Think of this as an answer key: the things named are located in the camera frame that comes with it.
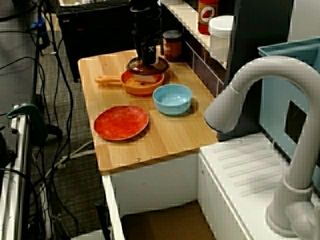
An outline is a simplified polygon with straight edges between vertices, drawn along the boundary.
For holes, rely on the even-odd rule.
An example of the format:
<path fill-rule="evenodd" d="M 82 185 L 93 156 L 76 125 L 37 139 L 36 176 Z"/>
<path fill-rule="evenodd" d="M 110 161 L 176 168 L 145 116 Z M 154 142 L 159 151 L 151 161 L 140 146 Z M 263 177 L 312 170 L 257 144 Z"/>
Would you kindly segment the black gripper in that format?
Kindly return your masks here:
<path fill-rule="evenodd" d="M 156 46 L 155 38 L 152 35 L 134 34 L 134 44 L 138 55 L 142 55 L 144 65 L 152 65 L 157 60 L 157 53 L 150 52 L 151 47 Z"/>

